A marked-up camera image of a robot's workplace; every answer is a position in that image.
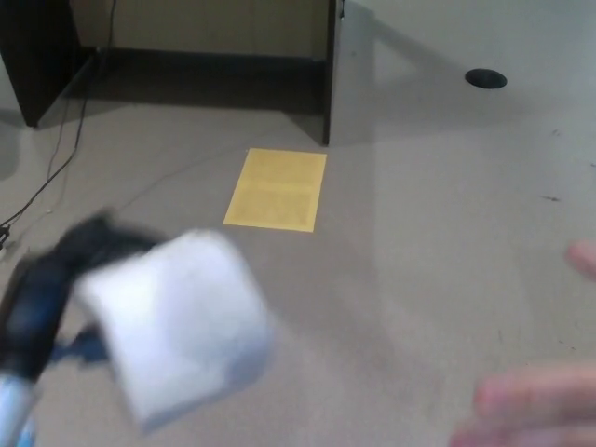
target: hand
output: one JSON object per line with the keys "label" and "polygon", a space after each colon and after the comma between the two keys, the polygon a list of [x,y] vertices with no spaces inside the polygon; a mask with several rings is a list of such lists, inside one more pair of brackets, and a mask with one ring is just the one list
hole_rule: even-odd
{"label": "hand", "polygon": [[[567,259],[596,280],[596,244],[572,245]],[[450,447],[596,447],[596,362],[483,380],[474,416],[455,431]]]}

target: white foam block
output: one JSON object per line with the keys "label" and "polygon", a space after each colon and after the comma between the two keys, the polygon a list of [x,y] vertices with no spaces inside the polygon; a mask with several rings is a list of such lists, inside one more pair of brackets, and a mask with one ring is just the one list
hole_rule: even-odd
{"label": "white foam block", "polygon": [[254,382],[272,329],[235,248],[191,232],[85,275],[74,298],[99,321],[117,380],[143,430]]}

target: sheet of paper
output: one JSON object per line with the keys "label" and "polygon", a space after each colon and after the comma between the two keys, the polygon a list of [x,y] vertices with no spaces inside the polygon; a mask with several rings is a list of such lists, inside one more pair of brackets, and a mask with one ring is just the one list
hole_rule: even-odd
{"label": "sheet of paper", "polygon": [[326,161],[324,154],[250,149],[223,223],[312,233]]}

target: beige wall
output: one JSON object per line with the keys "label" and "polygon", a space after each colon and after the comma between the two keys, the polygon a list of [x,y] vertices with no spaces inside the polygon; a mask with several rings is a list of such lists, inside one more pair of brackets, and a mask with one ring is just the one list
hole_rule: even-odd
{"label": "beige wall", "polygon": [[[72,0],[81,42],[104,47],[112,0]],[[118,0],[115,46],[314,57],[328,0]]]}

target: black circular hole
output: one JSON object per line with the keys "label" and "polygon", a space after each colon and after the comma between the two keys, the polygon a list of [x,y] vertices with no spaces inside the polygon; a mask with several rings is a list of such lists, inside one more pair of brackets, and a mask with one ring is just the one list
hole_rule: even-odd
{"label": "black circular hole", "polygon": [[507,85],[507,78],[495,70],[475,68],[466,73],[466,80],[478,88],[503,88]]}

